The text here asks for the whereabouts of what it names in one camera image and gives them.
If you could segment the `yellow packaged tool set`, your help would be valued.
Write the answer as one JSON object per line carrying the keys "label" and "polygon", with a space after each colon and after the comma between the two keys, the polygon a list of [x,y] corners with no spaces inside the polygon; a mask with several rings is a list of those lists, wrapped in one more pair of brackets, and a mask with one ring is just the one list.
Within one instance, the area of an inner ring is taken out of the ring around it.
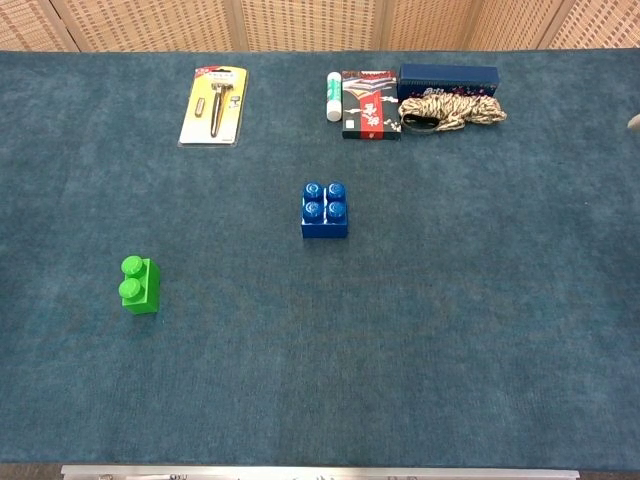
{"label": "yellow packaged tool set", "polygon": [[241,129],[247,84],[245,68],[196,68],[179,145],[234,146]]}

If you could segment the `black band loop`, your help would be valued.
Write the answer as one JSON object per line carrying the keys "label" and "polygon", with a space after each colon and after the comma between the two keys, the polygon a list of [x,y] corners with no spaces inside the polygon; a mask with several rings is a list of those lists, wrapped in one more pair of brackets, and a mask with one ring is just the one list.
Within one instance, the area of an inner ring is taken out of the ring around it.
{"label": "black band loop", "polygon": [[434,133],[440,123],[438,118],[407,113],[401,117],[402,129],[413,134]]}

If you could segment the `green toy brick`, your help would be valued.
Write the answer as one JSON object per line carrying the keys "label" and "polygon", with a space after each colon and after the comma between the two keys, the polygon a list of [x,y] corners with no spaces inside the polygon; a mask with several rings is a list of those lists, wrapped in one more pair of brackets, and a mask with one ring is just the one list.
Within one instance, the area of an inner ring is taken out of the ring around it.
{"label": "green toy brick", "polygon": [[124,279],[118,287],[122,306],[133,314],[159,310],[160,270],[150,258],[130,255],[121,262]]}

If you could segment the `aluminium profile rail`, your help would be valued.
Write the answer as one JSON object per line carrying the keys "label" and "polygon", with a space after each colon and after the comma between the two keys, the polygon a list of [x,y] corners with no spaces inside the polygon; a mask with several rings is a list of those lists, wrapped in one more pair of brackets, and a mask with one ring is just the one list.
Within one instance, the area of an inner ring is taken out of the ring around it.
{"label": "aluminium profile rail", "polygon": [[580,480],[575,470],[501,468],[64,465],[63,480]]}

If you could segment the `white green glue stick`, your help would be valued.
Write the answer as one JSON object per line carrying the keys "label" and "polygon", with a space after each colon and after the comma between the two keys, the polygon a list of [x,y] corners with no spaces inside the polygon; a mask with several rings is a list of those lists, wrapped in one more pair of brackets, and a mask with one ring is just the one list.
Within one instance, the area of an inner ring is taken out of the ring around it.
{"label": "white green glue stick", "polygon": [[326,77],[326,118],[338,122],[342,117],[342,77],[337,71]]}

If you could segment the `woven folding screen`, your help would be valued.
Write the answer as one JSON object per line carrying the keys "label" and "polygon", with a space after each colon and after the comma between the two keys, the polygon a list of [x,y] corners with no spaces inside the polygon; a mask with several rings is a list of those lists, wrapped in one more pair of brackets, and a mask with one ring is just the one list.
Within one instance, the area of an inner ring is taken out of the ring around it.
{"label": "woven folding screen", "polygon": [[0,51],[640,47],[640,0],[0,0]]}

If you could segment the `blue toy brick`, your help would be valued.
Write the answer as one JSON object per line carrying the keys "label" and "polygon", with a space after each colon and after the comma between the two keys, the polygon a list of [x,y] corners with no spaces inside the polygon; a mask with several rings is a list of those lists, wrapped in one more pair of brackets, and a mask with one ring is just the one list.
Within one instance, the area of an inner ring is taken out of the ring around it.
{"label": "blue toy brick", "polygon": [[312,181],[304,185],[301,199],[301,232],[304,238],[345,238],[348,235],[346,187]]}

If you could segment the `black red patterned card box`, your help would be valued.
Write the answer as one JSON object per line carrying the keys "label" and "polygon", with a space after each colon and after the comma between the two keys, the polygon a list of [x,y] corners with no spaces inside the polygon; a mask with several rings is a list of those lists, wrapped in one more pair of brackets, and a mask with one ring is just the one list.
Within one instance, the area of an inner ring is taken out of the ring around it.
{"label": "black red patterned card box", "polygon": [[397,140],[401,136],[394,70],[343,70],[342,137]]}

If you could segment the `long dark blue box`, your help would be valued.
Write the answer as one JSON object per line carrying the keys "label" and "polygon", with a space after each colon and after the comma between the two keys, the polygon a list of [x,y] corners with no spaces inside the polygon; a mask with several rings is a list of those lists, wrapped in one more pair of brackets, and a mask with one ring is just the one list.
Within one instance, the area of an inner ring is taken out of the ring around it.
{"label": "long dark blue box", "polygon": [[429,94],[493,96],[500,83],[492,66],[460,66],[405,63],[400,67],[397,96],[400,101]]}

